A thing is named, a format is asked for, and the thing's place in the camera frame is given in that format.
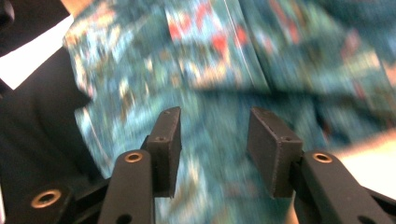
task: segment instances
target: white surface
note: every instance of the white surface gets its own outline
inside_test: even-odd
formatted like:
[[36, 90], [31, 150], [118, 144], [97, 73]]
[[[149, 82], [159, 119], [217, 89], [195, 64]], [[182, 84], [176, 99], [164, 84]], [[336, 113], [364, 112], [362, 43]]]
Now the white surface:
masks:
[[362, 186], [396, 200], [396, 129], [334, 154]]
[[5, 222], [6, 222], [6, 213], [4, 211], [3, 194], [1, 192], [1, 186], [0, 186], [0, 224], [4, 224]]
[[64, 34], [73, 22], [69, 16], [46, 33], [0, 58], [0, 78], [15, 90], [40, 64], [62, 46]]

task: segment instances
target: teal floral fabric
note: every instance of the teal floral fabric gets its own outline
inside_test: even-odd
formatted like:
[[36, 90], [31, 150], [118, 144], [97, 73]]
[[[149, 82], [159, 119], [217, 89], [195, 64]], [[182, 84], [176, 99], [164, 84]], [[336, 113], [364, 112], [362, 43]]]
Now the teal floral fabric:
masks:
[[249, 109], [278, 114], [304, 150], [394, 127], [396, 67], [368, 38], [312, 1], [97, 0], [64, 46], [104, 177], [182, 108], [177, 194], [156, 200], [157, 223], [282, 223], [290, 201], [269, 198], [246, 152]]

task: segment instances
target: black fabric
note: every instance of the black fabric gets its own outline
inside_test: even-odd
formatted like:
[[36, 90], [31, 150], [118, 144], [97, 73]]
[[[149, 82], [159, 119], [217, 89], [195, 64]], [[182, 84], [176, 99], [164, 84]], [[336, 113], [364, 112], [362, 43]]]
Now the black fabric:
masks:
[[74, 116], [89, 101], [76, 87], [65, 49], [0, 100], [0, 176], [8, 212], [49, 182], [78, 190], [86, 184], [81, 179], [101, 179]]
[[66, 18], [69, 13], [60, 0], [9, 0], [15, 21], [0, 31], [0, 57], [32, 41]]
[[0, 78], [0, 99], [1, 95], [4, 95], [7, 91], [11, 91], [11, 88]]
[[0, 31], [14, 22], [14, 9], [8, 0], [0, 0]]

